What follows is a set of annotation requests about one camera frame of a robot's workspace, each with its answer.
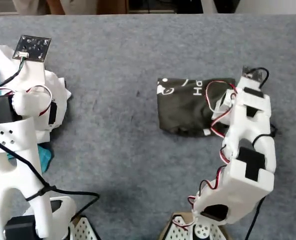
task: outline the black bag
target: black bag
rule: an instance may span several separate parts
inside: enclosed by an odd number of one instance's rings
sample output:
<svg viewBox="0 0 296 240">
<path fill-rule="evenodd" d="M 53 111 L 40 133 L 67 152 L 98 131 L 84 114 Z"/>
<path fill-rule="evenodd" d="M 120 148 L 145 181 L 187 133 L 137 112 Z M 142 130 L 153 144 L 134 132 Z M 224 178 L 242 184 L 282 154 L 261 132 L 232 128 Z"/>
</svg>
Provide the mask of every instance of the black bag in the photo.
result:
<svg viewBox="0 0 296 240">
<path fill-rule="evenodd" d="M 191 80 L 178 78 L 159 78 L 157 101 L 159 124 L 162 130 L 185 137 L 204 137 L 210 132 L 212 112 L 205 99 L 205 89 L 213 80 L 223 80 L 234 84 L 233 78 L 217 78 L 209 80 Z M 208 89 L 211 107 L 222 97 L 228 84 L 213 83 Z M 217 124 L 216 129 L 222 131 L 224 126 Z"/>
</svg>

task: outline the table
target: table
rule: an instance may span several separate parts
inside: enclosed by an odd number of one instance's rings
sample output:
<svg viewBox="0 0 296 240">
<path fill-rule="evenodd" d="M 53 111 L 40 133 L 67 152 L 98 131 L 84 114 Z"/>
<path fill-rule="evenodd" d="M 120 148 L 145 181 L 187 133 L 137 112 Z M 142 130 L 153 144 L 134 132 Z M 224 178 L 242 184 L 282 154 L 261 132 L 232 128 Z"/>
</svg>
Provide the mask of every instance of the table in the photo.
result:
<svg viewBox="0 0 296 240">
<path fill-rule="evenodd" d="M 0 17 L 0 44 L 15 47 L 21 34 L 52 37 L 46 68 L 73 94 L 45 178 L 101 193 L 85 213 L 103 240 L 156 239 L 221 165 L 221 139 L 158 128 L 157 78 L 237 79 L 244 64 L 268 68 L 278 162 L 251 239 L 296 239 L 296 15 Z M 80 207 L 90 198 L 74 199 Z M 253 214 L 228 226 L 234 239 Z"/>
</svg>

